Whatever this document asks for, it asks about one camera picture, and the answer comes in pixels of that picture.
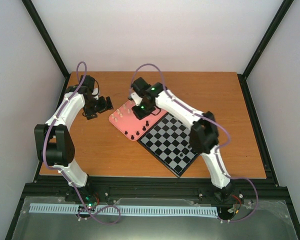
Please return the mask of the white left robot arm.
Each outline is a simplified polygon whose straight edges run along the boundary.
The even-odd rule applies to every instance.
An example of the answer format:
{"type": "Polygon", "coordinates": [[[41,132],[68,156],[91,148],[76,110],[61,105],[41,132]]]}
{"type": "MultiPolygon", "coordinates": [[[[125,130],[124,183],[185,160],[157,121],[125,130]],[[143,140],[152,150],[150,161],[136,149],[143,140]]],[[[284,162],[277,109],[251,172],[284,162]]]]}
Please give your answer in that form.
{"type": "Polygon", "coordinates": [[[79,84],[65,90],[60,106],[44,124],[34,128],[38,159],[48,169],[57,170],[68,184],[77,187],[76,195],[82,201],[93,198],[94,188],[88,185],[88,174],[75,160],[75,146],[70,135],[71,126],[80,111],[87,120],[112,110],[110,97],[100,96],[98,82],[90,75],[82,75],[79,84]]]}

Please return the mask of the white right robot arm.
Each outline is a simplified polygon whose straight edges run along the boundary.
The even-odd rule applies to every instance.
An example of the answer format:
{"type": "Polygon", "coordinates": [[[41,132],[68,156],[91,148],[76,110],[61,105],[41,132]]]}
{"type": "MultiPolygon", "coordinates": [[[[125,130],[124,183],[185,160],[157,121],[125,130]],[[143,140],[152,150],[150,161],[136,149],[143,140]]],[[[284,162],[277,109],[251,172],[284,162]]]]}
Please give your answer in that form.
{"type": "Polygon", "coordinates": [[[172,114],[189,129],[190,147],[202,156],[211,183],[216,188],[214,198],[224,203],[232,195],[234,186],[222,160],[218,132],[221,126],[216,123],[214,114],[191,107],[160,82],[150,85],[139,77],[131,81],[130,88],[133,92],[129,99],[135,103],[132,111],[138,120],[151,115],[158,108],[172,114]]]}

